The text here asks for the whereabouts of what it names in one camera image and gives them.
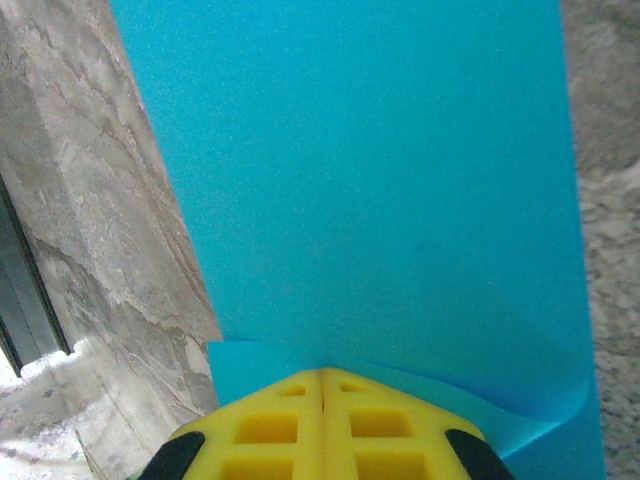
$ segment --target blue sheet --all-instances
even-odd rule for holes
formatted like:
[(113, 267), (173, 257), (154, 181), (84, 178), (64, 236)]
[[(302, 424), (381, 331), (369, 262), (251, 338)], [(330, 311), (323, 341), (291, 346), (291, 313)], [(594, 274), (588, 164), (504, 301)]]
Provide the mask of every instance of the blue sheet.
[[(221, 398), (349, 366), (502, 418), (518, 466), (580, 418), (548, 471), (604, 478), (556, 2), (112, 6), (230, 342)], [(269, 359), (239, 375), (237, 348)]]

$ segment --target yellow plastic object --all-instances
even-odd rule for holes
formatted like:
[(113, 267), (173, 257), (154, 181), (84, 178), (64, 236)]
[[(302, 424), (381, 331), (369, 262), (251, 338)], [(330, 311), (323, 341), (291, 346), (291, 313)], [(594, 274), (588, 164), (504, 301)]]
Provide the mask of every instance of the yellow plastic object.
[(445, 438), (467, 420), (358, 375), (305, 371), (179, 429), (205, 434), (185, 480), (468, 480)]

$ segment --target blue foam sheet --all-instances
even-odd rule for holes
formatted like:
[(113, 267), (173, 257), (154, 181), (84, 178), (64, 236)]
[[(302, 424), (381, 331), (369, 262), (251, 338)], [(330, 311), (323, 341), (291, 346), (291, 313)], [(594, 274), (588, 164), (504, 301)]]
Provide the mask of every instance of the blue foam sheet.
[(604, 478), (556, 2), (112, 6), (221, 398), (342, 365), (466, 413), (525, 480)]

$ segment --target granite surface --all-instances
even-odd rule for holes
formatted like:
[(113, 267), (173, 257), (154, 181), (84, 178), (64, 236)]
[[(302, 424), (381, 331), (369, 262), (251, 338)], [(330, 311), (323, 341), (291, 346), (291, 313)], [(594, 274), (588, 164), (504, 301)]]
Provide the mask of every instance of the granite surface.
[(0, 172), (82, 342), (54, 390), (96, 474), (124, 478), (216, 406), (219, 330), (107, 2), (0, 0)]
[[(640, 478), (640, 2), (563, 12), (609, 476)], [(54, 431), (110, 479), (215, 406), (219, 335), (132, 78), (106, 0), (0, 0), (0, 172), (80, 342), (50, 368)], [(4, 459), (5, 430), (56, 442), (1, 428)]]

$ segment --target black rubber part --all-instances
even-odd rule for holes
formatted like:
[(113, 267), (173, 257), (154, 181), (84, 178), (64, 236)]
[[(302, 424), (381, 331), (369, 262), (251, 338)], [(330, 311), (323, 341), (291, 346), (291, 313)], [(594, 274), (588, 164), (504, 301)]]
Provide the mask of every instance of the black rubber part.
[(153, 456), (138, 480), (182, 480), (202, 445), (202, 432), (185, 433), (168, 441)]
[(515, 480), (487, 442), (462, 430), (447, 430), (446, 436), (471, 480)]

